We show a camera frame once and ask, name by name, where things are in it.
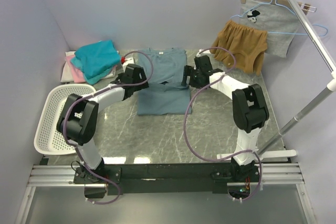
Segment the grey-blue t shirt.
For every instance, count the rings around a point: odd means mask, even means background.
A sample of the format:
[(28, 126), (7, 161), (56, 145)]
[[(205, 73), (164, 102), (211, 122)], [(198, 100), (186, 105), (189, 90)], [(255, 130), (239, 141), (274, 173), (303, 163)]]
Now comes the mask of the grey-blue t shirt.
[(138, 92), (137, 115), (184, 114), (190, 102), (189, 86), (182, 86), (186, 50), (169, 48), (141, 49), (138, 65), (143, 67), (149, 87)]

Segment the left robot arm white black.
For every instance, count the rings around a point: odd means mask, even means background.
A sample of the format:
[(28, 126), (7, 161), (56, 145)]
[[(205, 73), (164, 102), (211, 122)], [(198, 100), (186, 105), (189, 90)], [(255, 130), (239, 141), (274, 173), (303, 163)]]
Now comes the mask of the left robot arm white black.
[(99, 183), (105, 176), (104, 160), (93, 140), (98, 114), (148, 87), (144, 68), (131, 63), (105, 88), (89, 95), (73, 93), (68, 96), (56, 129), (64, 136), (66, 143), (75, 148), (91, 182)]

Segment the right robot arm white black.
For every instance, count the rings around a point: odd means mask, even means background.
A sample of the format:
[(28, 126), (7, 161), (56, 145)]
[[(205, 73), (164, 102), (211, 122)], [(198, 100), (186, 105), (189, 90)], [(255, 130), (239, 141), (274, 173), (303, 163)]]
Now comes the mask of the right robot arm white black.
[(259, 133), (269, 119), (269, 111), (262, 88), (258, 84), (240, 82), (221, 69), (212, 67), (209, 56), (194, 58), (195, 66), (184, 67), (182, 85), (202, 89), (212, 88), (232, 100), (233, 119), (238, 127), (234, 154), (230, 154), (230, 176), (241, 182), (258, 173), (254, 152)]

